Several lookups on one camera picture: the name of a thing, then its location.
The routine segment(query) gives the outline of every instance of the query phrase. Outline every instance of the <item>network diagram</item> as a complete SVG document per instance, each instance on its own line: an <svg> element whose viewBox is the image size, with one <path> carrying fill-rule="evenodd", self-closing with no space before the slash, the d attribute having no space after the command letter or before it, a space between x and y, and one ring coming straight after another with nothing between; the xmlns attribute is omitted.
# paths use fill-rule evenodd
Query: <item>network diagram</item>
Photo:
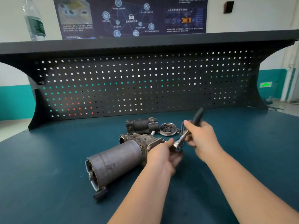
<svg viewBox="0 0 299 224"><path fill-rule="evenodd" d="M154 11L148 3L143 5L115 0L110 11L104 11L103 24L108 37L134 36L159 32L152 23Z"/></svg>

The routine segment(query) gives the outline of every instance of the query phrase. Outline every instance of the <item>poster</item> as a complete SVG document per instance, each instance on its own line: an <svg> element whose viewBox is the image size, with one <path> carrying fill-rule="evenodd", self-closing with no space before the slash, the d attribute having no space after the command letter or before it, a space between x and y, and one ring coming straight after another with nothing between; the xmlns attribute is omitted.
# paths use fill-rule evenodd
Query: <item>poster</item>
<svg viewBox="0 0 299 224"><path fill-rule="evenodd" d="M63 39L198 34L207 0L54 0Z"/></svg>

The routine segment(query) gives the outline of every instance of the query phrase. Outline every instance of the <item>pegboard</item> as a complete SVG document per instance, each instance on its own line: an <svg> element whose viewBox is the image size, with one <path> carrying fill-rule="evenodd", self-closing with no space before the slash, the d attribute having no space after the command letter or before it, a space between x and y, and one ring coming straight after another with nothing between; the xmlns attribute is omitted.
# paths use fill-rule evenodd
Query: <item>pegboard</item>
<svg viewBox="0 0 299 224"><path fill-rule="evenodd" d="M48 121L199 107L267 110L256 85L260 63L292 45L292 37L299 31L48 41L42 48L22 43L4 45L8 54L0 49L0 61L36 83L30 129Z"/></svg>

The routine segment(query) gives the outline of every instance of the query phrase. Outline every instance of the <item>black handle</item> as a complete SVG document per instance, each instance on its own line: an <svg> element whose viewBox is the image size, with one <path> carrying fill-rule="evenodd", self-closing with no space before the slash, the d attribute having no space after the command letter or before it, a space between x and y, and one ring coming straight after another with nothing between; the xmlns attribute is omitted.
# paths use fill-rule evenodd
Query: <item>black handle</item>
<svg viewBox="0 0 299 224"><path fill-rule="evenodd" d="M201 108L197 111L197 113L195 114L195 116L194 116L194 118L193 118L193 120L192 120L192 123L193 123L195 126L199 125L200 120L202 119L203 115L204 115L204 108L201 107Z"/></svg>

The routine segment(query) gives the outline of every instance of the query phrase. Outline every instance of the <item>workbench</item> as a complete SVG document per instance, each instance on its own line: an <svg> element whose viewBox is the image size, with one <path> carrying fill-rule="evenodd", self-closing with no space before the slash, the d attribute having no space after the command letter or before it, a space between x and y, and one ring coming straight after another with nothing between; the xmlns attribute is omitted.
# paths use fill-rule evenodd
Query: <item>workbench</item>
<svg viewBox="0 0 299 224"><path fill-rule="evenodd" d="M195 112L58 121L0 142L0 223L107 223L142 168L116 180L95 203L86 157L116 146L127 119L153 116L180 127ZM226 152L299 211L299 117L233 107L208 109L204 120ZM161 223L238 223L207 165L192 147L183 150Z"/></svg>

